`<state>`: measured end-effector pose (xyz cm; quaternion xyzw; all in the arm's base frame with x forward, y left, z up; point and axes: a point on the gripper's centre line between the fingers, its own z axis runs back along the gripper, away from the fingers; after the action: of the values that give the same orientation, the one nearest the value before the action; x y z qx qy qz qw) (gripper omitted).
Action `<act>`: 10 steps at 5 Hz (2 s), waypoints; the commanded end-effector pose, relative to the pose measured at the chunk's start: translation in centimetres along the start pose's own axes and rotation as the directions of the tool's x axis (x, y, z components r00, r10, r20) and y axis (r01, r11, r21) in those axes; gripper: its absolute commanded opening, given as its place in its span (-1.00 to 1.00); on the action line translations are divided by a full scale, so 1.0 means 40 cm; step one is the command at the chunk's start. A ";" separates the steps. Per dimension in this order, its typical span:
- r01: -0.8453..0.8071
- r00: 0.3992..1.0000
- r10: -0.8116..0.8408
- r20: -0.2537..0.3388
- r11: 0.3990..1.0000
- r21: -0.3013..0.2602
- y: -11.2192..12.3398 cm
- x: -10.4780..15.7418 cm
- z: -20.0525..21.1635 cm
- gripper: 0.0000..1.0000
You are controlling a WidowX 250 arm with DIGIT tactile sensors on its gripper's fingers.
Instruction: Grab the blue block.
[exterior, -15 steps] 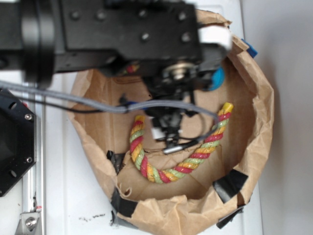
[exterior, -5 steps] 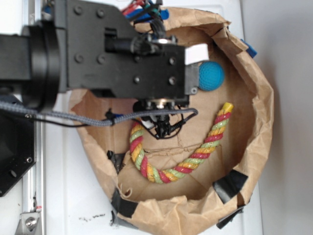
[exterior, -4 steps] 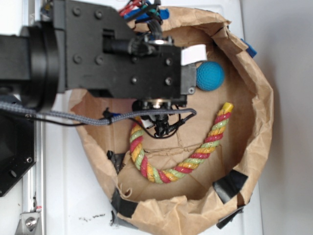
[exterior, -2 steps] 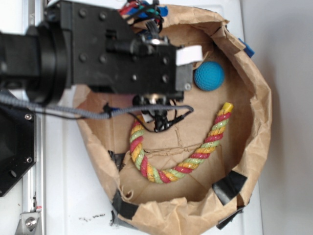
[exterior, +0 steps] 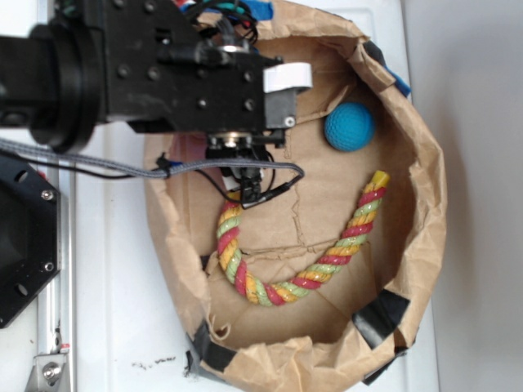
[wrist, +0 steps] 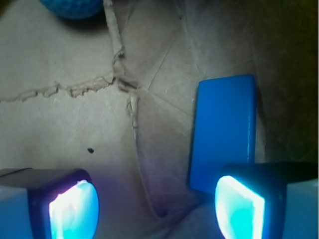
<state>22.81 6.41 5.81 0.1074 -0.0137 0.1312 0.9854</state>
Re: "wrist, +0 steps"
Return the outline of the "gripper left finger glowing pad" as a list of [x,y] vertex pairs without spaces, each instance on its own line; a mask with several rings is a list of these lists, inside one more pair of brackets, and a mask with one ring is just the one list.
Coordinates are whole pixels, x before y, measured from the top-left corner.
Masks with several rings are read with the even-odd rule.
[[92,239],[99,197],[84,169],[2,169],[2,239]]

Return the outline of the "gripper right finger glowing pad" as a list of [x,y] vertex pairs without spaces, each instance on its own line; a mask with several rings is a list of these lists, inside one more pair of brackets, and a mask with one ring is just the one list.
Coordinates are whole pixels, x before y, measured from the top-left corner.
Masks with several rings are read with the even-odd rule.
[[226,239],[317,239],[319,166],[310,162],[228,164],[215,188]]

